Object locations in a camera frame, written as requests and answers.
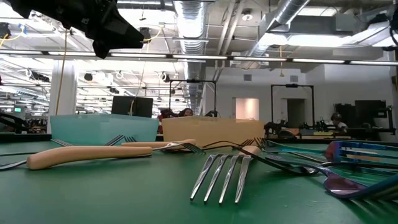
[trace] green table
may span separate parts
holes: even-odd
[[[54,147],[58,147],[54,142],[0,144],[0,152]],[[324,176],[296,177],[260,162],[250,164],[238,205],[234,204],[238,169],[224,204],[218,205],[227,167],[207,205],[203,198],[212,171],[191,202],[192,187],[207,157],[156,152],[140,159],[83,161],[37,171],[22,166],[0,172],[0,223],[374,224],[398,219],[395,202],[338,200],[324,191]],[[0,164],[25,158],[0,157]]]

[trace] doorway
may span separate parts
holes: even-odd
[[[233,98],[233,101],[233,115],[236,119],[259,120],[259,99]]]
[[[298,128],[305,122],[304,99],[287,99],[287,122],[290,128]]]

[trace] tan plastic bin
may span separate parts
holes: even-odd
[[[264,137],[261,121],[244,119],[191,116],[163,119],[162,126],[164,141],[196,139],[200,147],[217,141],[242,143],[247,139]]]

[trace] teal tray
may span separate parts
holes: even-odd
[[[155,141],[159,120],[119,114],[83,114],[51,116],[50,124],[53,139],[99,146],[118,134],[132,136],[137,141]]]

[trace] table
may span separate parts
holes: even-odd
[[[54,147],[58,145],[50,141],[10,143],[0,144],[0,152]],[[324,176],[296,177],[256,161],[251,162],[239,204],[234,204],[236,169],[224,204],[218,205],[227,167],[207,205],[203,198],[212,171],[190,202],[199,171],[214,152],[206,156],[156,152],[140,159],[82,161],[37,171],[22,166],[0,172],[0,223],[374,224],[398,218],[395,202],[341,201],[324,191]],[[25,158],[0,157],[0,164]]]

